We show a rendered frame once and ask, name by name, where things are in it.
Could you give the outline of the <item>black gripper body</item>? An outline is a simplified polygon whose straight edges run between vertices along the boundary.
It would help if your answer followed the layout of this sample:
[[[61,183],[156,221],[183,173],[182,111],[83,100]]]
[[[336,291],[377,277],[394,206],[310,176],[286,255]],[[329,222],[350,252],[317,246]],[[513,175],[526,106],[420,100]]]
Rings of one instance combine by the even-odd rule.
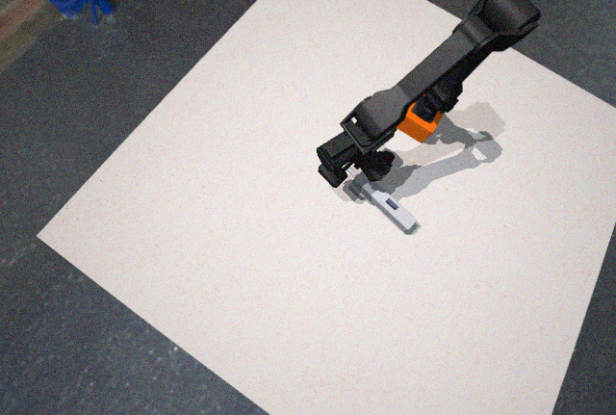
[[[371,151],[370,151],[371,152]],[[356,164],[358,161],[364,159],[366,156],[369,156],[370,152],[363,154],[359,152],[358,156],[348,162],[344,168],[339,168],[336,171],[329,172],[323,164],[319,165],[318,173],[333,187],[337,188],[340,184],[342,184],[348,177],[346,170],[351,167],[353,164]]]

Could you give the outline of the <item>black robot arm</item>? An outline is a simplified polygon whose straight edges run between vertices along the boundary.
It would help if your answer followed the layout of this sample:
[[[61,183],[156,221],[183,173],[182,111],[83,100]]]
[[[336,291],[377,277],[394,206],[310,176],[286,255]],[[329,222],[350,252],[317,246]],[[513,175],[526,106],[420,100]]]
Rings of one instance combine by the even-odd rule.
[[[449,112],[459,102],[463,82],[485,58],[526,37],[541,17],[530,0],[479,0],[452,35],[408,75],[363,99],[340,122],[344,132],[317,148],[323,166],[333,173],[359,152],[364,156],[371,151],[354,167],[371,182],[382,180],[396,156],[376,150],[395,135],[410,106],[417,101],[411,112],[429,123],[438,111]]]

